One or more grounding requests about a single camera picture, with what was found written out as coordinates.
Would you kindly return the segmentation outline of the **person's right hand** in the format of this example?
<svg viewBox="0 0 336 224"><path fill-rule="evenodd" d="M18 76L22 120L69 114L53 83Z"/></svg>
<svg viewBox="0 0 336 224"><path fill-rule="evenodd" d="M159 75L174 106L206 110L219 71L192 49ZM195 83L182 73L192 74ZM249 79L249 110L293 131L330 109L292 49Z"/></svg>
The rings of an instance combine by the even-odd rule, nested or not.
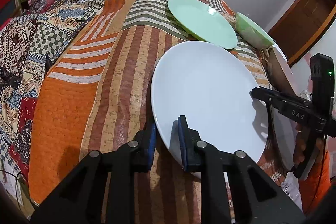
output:
<svg viewBox="0 0 336 224"><path fill-rule="evenodd" d="M301 124L297 124L295 129L297 130L297 135L295 138L295 148L293 154L293 162L295 165L303 162L305 156L303 152L306 150L307 136L309 135L309 130L303 127ZM315 159L315 164L319 164L324 157L324 141L321 138L317 138L315 147L318 149L318 154Z"/></svg>

